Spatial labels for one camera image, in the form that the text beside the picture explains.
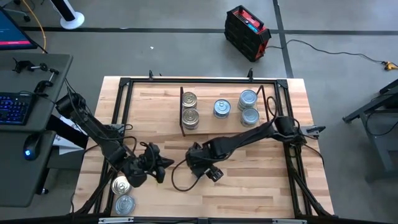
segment red battery pack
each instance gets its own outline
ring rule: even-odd
[[[238,6],[226,14],[226,39],[251,62],[264,56],[268,40],[271,38],[271,33],[264,27],[264,23],[243,6]]]

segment computer mouse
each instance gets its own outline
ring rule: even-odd
[[[40,138],[39,133],[31,134],[24,144],[24,157],[28,161],[35,160],[40,154]]]

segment aluminum can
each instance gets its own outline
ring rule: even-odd
[[[135,207],[135,200],[128,195],[120,196],[114,204],[114,209],[118,215],[128,215]]]
[[[188,108],[196,109],[197,104],[198,104],[198,98],[194,93],[185,92],[182,95],[182,107],[184,109],[188,109]]]
[[[115,195],[124,195],[131,190],[131,185],[125,176],[119,176],[112,182],[112,191]]]
[[[230,111],[231,104],[227,100],[220,99],[214,103],[213,113],[216,118],[227,118]]]
[[[182,124],[188,130],[194,130],[199,125],[199,112],[196,109],[189,108],[182,112]]]
[[[246,108],[253,108],[256,102],[257,94],[253,90],[244,90],[239,97],[238,108],[241,111]]]
[[[241,123],[245,127],[253,127],[259,121],[259,112],[254,108],[245,109],[242,112]]]

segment can lid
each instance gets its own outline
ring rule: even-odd
[[[214,104],[214,109],[219,114],[228,114],[231,110],[231,104],[226,100],[217,100]]]
[[[245,123],[255,124],[258,122],[259,117],[258,111],[254,108],[248,108],[242,112],[242,118]]]
[[[253,90],[244,90],[241,93],[243,103],[253,104],[257,101],[257,94]]]
[[[129,191],[129,189],[130,184],[125,176],[117,177],[112,182],[112,191],[117,195],[125,194]]]
[[[194,106],[197,103],[197,96],[192,92],[185,92],[182,95],[182,105],[184,106]]]
[[[118,215],[128,215],[136,207],[136,202],[132,197],[123,195],[116,200],[114,207]]]
[[[193,108],[184,110],[182,113],[182,121],[187,125],[195,125],[199,122],[199,112]]]

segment gray desk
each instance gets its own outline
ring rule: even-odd
[[[48,80],[50,72],[44,72],[36,69],[34,72],[23,70],[20,74],[13,72],[16,60],[29,60],[34,65],[46,63],[49,68],[54,68],[60,73],[53,78],[53,87],[46,88],[45,93],[49,95],[48,99],[56,101],[61,91],[63,82],[67,76],[72,63],[71,55],[62,54],[30,54],[30,53],[0,53],[0,92],[19,92],[35,90],[38,82]],[[38,98],[34,108],[29,116],[25,126],[18,125],[0,125],[0,131],[25,131],[40,132],[43,131],[50,119],[54,105],[51,101]]]
[[[47,88],[45,93],[49,99],[56,101],[68,69],[72,62],[72,56],[60,54],[29,54],[29,53],[0,53],[0,92],[33,92],[36,84],[42,80],[48,80],[49,72],[24,70],[20,74],[13,72],[17,60],[30,60],[34,65],[46,63],[49,68],[57,69],[60,74],[53,79],[54,86]],[[51,101],[38,98],[29,120],[25,126],[0,125],[0,206],[3,207],[27,207],[31,203],[36,192],[44,186],[49,168],[47,163],[52,152],[52,143],[55,131],[45,131],[41,135],[39,146],[40,154],[34,161],[27,161],[23,156],[23,146],[26,138],[36,132],[49,130],[49,126],[64,129],[59,119],[52,116],[54,105]]]

